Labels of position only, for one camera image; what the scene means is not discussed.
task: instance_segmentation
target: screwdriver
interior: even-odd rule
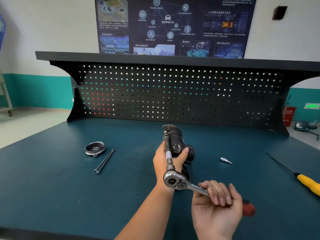
[[[300,174],[298,172],[293,171],[292,169],[288,168],[286,165],[282,164],[275,158],[273,158],[269,153],[266,153],[269,157],[271,157],[273,160],[284,166],[286,169],[288,169],[293,175],[306,187],[308,187],[314,194],[317,196],[320,196],[320,184],[312,180],[311,178],[304,176],[303,174]]]

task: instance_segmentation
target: workbench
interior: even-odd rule
[[[0,227],[115,238],[156,184],[152,159],[163,124],[79,118],[0,149]],[[266,152],[319,182],[319,150],[266,129],[175,125],[195,148],[187,165],[190,181],[232,182],[254,204],[256,214],[242,218],[234,240],[318,238],[320,198]],[[94,141],[106,145],[97,158],[85,154]],[[112,148],[114,154],[96,175],[94,169]],[[164,239],[196,239],[192,194],[175,192]]]

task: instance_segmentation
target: circular icon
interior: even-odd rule
[[[185,11],[185,12],[188,11],[189,10],[189,5],[188,4],[183,4],[182,10]]]
[[[190,31],[191,31],[191,27],[190,26],[185,26],[184,27],[184,32],[190,33]]]
[[[203,49],[203,45],[204,45],[204,42],[199,42],[199,43],[196,45],[197,50],[202,50],[202,49]]]
[[[155,36],[155,33],[152,30],[148,31],[148,37],[150,39],[153,39],[154,36]]]
[[[160,5],[160,0],[153,0],[153,4],[157,7]]]
[[[140,17],[141,19],[145,19],[146,16],[147,16],[147,14],[146,14],[146,12],[145,12],[144,10],[141,10],[141,11],[139,12],[139,17]]]
[[[167,37],[168,37],[168,39],[172,39],[172,38],[174,37],[173,32],[169,32],[169,33],[167,34]]]

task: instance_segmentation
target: forearm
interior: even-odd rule
[[[174,190],[157,185],[115,240],[162,240]]]

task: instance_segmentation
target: black pegboard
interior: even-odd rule
[[[289,88],[319,74],[199,65],[51,64],[64,69],[77,83],[72,118],[245,126],[274,129],[286,135],[282,107]]]

